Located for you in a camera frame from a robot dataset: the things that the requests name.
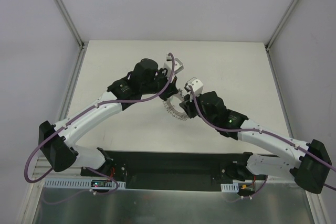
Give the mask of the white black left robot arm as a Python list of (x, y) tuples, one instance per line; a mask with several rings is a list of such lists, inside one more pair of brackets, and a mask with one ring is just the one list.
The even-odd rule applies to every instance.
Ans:
[(113, 164), (107, 153), (100, 147), (79, 146), (77, 141), (104, 120), (142, 102), (143, 95), (150, 94), (166, 101), (177, 94), (176, 74), (183, 68), (182, 62), (173, 59), (171, 54), (162, 68), (152, 59), (142, 59), (133, 71), (109, 85), (100, 97), (80, 112), (55, 124), (42, 123), (39, 126), (40, 150), (53, 171), (81, 166), (93, 169), (99, 176), (109, 175)]

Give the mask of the silver disc with key rings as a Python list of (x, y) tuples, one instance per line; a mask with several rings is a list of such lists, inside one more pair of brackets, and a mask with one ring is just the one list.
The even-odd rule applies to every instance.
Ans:
[(184, 95), (182, 89), (178, 89), (178, 93), (172, 95), (166, 101), (162, 101), (166, 111), (174, 118), (182, 121), (186, 121), (188, 116), (186, 112), (180, 107), (180, 103), (184, 101)]

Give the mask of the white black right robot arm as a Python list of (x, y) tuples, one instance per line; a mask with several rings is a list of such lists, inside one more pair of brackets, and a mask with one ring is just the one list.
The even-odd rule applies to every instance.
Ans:
[(188, 94), (179, 104), (189, 118), (199, 116), (220, 135), (258, 146), (273, 154), (264, 157), (247, 153), (234, 171), (239, 180), (252, 175), (271, 175), (294, 180), (302, 189), (320, 194), (332, 163), (325, 145), (279, 136), (246, 115), (228, 109), (222, 98), (211, 91), (193, 97)]

